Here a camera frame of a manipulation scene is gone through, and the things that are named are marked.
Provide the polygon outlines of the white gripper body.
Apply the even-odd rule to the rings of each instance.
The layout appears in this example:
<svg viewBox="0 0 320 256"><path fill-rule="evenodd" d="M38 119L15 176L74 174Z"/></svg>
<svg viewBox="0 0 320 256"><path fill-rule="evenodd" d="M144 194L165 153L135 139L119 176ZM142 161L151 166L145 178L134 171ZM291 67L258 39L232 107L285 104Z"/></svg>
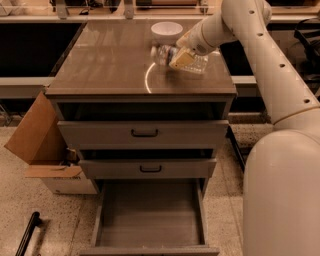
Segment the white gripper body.
<svg viewBox="0 0 320 256"><path fill-rule="evenodd" d="M200 56L205 56L216 49L208 42L203 32L203 24L198 23L193 26L187 33L187 47Z"/></svg>

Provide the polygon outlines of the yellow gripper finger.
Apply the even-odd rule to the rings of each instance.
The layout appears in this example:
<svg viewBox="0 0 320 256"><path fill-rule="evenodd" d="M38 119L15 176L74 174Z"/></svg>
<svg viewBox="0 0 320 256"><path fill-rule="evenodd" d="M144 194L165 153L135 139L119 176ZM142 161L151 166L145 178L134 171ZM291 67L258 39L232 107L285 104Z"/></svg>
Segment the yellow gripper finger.
<svg viewBox="0 0 320 256"><path fill-rule="evenodd" d="M169 66L176 70L183 69L195 61L195 53L190 49L181 48L169 62Z"/></svg>
<svg viewBox="0 0 320 256"><path fill-rule="evenodd" d="M190 35L190 31L188 31L188 32L186 32L184 35L182 35L182 36L176 41L176 46L177 46L178 48L182 48L182 47L189 48L189 47L190 47L189 35Z"/></svg>

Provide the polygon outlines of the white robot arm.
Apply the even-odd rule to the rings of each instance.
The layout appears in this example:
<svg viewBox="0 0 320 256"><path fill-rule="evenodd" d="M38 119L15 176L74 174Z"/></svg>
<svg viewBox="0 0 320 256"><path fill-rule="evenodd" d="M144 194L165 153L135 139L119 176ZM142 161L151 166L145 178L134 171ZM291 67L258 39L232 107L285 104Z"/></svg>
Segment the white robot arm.
<svg viewBox="0 0 320 256"><path fill-rule="evenodd" d="M178 40L171 65L241 43L274 126L246 161L243 255L320 256L320 103L268 33L270 16L265 0L222 0Z"/></svg>

